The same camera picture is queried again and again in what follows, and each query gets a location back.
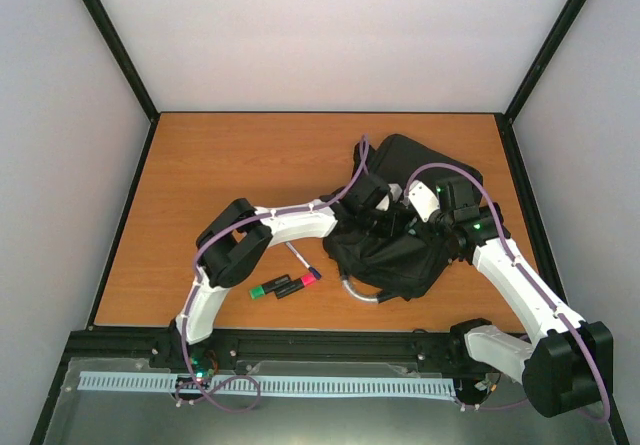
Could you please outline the black student bag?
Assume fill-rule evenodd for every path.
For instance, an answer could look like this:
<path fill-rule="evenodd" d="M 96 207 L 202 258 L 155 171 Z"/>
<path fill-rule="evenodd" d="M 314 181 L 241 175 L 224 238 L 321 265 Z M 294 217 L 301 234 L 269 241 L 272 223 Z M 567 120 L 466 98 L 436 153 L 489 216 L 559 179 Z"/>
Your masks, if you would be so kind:
<path fill-rule="evenodd" d="M 481 193 L 482 174 L 470 165 L 452 159 L 400 134 L 386 137 L 365 157 L 354 157 L 354 169 L 368 177 L 365 185 L 349 194 L 334 209 L 339 223 L 323 240 L 324 250 L 337 263 L 343 281 L 356 279 L 378 288 L 373 300 L 419 298 L 437 281 L 452 260 L 470 262 L 478 246 L 499 237 L 509 237 L 498 203 Z M 409 185 L 419 180 L 437 196 L 440 212 L 449 225 L 442 245 L 427 245 L 407 233 L 418 218 L 403 200 Z M 363 210 L 376 209 L 398 184 L 402 196 L 389 209 L 402 211 L 404 231 L 391 238 L 365 233 L 356 223 Z"/>

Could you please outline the blue capped white marker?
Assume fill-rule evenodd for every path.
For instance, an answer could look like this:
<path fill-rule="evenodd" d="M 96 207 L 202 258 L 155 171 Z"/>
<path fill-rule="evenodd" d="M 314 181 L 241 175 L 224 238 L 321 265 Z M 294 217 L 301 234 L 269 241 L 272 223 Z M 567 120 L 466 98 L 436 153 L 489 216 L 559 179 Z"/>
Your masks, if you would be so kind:
<path fill-rule="evenodd" d="M 285 245 L 316 280 L 320 280 L 322 278 L 321 273 L 302 256 L 291 242 L 286 242 Z"/>

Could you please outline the pink black highlighter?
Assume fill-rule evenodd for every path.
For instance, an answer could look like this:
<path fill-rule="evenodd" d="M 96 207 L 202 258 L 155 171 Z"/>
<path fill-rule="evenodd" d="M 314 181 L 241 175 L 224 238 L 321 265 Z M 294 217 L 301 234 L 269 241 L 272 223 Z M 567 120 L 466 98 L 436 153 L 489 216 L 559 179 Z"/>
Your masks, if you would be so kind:
<path fill-rule="evenodd" d="M 313 273 L 308 273 L 276 289 L 275 296 L 277 299 L 282 299 L 293 293 L 303 290 L 304 288 L 314 284 L 316 281 L 317 277 Z"/>

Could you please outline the green black highlighter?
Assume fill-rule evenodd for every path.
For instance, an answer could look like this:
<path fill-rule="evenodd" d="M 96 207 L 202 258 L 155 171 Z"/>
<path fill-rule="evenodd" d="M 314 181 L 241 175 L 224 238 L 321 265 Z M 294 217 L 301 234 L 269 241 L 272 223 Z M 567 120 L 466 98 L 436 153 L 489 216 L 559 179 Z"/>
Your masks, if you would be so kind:
<path fill-rule="evenodd" d="M 291 282 L 291 278 L 288 274 L 279 276 L 274 278 L 268 282 L 265 282 L 261 285 L 258 285 L 249 290 L 249 296 L 251 299 L 261 298 L 269 293 L 278 290 L 279 288 L 289 284 Z"/>

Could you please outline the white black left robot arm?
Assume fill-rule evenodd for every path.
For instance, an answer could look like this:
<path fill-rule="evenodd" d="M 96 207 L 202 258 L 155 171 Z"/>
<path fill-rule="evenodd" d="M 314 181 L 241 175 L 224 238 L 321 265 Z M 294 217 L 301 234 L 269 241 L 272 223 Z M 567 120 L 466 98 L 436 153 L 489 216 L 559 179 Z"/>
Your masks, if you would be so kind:
<path fill-rule="evenodd" d="M 213 332 L 228 291 L 251 275 L 267 249 L 329 236 L 339 223 L 334 209 L 367 179 L 356 173 L 330 198 L 293 206 L 265 208 L 244 198 L 233 201 L 196 243 L 193 283 L 175 318 L 179 337 L 173 344 L 174 357 L 186 367 L 201 365 L 208 355 L 205 339 Z"/>

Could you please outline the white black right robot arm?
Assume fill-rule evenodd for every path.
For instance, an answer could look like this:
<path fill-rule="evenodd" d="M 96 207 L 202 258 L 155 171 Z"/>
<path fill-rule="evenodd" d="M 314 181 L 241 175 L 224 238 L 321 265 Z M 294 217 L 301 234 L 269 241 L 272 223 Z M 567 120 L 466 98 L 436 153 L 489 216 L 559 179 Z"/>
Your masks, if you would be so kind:
<path fill-rule="evenodd" d="M 520 383 L 544 417 L 586 413 L 602 406 L 595 421 L 611 416 L 614 340 L 608 327 L 587 322 L 560 299 L 520 253 L 498 206 L 480 206 L 488 193 L 472 175 L 457 171 L 435 186 L 412 174 L 404 201 L 430 231 L 447 239 L 455 258 L 466 261 L 498 290 L 523 325 L 517 339 L 494 325 L 473 325 L 462 334 L 468 357 Z"/>

